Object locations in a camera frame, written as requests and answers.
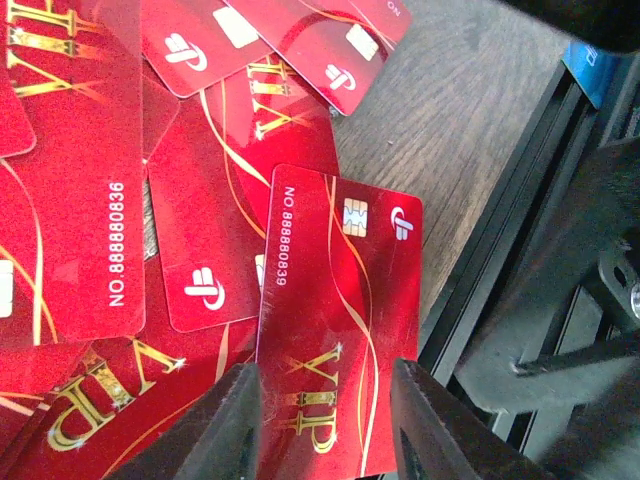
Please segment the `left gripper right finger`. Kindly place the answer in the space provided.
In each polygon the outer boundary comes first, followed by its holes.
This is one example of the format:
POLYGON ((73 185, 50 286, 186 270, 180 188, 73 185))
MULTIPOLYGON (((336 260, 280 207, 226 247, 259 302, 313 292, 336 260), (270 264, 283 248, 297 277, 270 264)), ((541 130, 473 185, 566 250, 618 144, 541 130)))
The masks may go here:
POLYGON ((400 479, 553 477, 492 433, 415 361, 394 361, 390 401, 400 479))

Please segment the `red VIP card 839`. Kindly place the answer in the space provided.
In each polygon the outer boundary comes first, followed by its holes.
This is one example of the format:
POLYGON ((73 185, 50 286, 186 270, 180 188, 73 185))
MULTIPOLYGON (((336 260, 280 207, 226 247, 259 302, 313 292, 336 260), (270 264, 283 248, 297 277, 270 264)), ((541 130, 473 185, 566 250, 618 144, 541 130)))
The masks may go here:
POLYGON ((256 351, 260 478, 395 469, 392 370, 417 356, 422 220, 416 196, 274 169, 256 351))

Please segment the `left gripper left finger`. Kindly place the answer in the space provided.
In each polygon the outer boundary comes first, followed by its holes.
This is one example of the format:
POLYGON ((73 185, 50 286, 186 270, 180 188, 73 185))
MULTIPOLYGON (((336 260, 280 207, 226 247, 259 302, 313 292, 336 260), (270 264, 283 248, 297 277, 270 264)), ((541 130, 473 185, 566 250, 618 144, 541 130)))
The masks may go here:
POLYGON ((170 430, 110 479, 255 479, 262 426, 259 368, 234 365, 170 430))

